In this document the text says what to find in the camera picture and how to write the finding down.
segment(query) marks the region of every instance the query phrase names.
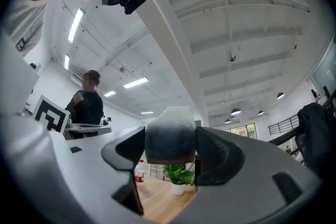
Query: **potted plant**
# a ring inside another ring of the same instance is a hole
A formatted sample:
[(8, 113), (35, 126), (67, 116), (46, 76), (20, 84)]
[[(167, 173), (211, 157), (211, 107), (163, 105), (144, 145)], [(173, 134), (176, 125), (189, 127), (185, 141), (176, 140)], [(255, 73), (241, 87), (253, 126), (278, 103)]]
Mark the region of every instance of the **potted plant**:
[(183, 165), (167, 165), (164, 167), (164, 171), (172, 183), (172, 190), (175, 195), (182, 195), (185, 186), (193, 183), (194, 172), (184, 170)]

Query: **ceiling light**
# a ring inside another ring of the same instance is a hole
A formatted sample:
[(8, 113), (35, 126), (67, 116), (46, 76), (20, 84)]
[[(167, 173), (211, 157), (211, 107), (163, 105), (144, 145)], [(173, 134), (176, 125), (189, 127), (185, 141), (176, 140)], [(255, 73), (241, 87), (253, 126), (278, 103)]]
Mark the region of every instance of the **ceiling light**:
[(231, 115), (238, 115), (241, 112), (240, 109), (233, 109)]
[(281, 99), (284, 96), (285, 96), (285, 94), (283, 92), (279, 92), (278, 96), (277, 96), (277, 99), (279, 100), (279, 99)]
[(70, 61), (70, 57), (69, 57), (67, 54), (65, 54), (64, 68), (65, 68), (66, 70), (69, 69), (69, 61)]
[(78, 9), (78, 11), (75, 15), (74, 21), (72, 22), (72, 26), (70, 28), (70, 33), (69, 33), (69, 37), (68, 37), (68, 39), (71, 43), (74, 40), (77, 27), (78, 27), (79, 22), (82, 19), (83, 15), (84, 15), (84, 12), (81, 9)]
[(116, 93), (115, 91), (110, 91), (110, 92), (108, 92), (108, 93), (105, 93), (104, 96), (105, 96), (105, 97), (109, 97), (109, 96), (111, 96), (111, 95), (114, 95), (115, 93)]
[(128, 88), (137, 86), (137, 85), (139, 85), (139, 84), (143, 84), (143, 83), (148, 82), (148, 81), (149, 81), (149, 80), (148, 80), (146, 77), (144, 77), (144, 78), (142, 78), (142, 79), (138, 79), (138, 80), (135, 80), (135, 81), (133, 81), (133, 82), (131, 82), (131, 83), (128, 83), (128, 84), (124, 85), (124, 87), (125, 87), (126, 89), (128, 89)]

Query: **ceiling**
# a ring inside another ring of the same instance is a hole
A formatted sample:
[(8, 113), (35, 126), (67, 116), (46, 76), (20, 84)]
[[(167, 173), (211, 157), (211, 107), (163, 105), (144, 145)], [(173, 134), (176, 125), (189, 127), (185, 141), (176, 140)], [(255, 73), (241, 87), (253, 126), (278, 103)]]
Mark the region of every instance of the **ceiling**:
[[(233, 108), (242, 110), (237, 119), (241, 122), (256, 118), (259, 110), (268, 113), (278, 103), (278, 92), (290, 94), (312, 74), (334, 29), (325, 0), (168, 0), (168, 4), (188, 39), (189, 67), (200, 81), (211, 127), (224, 125)], [(199, 115), (157, 33), (151, 33), (136, 12), (126, 16), (120, 6), (83, 0), (59, 0), (58, 5), (54, 56), (62, 62), (68, 54), (70, 69), (77, 74), (98, 70), (100, 90), (117, 92), (109, 102), (136, 115), (153, 111), (151, 116), (158, 116), (169, 105), (188, 105), (195, 117)], [(85, 15), (71, 44), (67, 37), (78, 8)], [(122, 87), (144, 76), (148, 83)]]

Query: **window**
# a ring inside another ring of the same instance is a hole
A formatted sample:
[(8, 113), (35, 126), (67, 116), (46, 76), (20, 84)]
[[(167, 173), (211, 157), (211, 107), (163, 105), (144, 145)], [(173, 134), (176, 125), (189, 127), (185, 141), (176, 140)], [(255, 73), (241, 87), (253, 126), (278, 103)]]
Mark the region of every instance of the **window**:
[(224, 131), (225, 132), (230, 132), (230, 133), (233, 133), (233, 134), (238, 134), (238, 135), (241, 135), (241, 136), (250, 137), (250, 138), (253, 138), (253, 139), (258, 139), (256, 126), (255, 126), (254, 123), (244, 125), (244, 126), (240, 126), (240, 127), (236, 127), (236, 128), (232, 128), (232, 129), (226, 129)]

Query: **plastic bottle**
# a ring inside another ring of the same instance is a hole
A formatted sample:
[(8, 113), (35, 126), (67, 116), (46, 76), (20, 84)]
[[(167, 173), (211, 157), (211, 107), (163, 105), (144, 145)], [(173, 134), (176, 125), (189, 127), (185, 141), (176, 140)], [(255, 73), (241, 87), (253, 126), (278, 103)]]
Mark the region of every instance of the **plastic bottle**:
[(135, 167), (134, 174), (135, 174), (135, 183), (137, 184), (137, 186), (143, 185), (143, 178), (145, 175), (145, 167), (143, 165), (143, 159), (141, 159), (138, 165)]

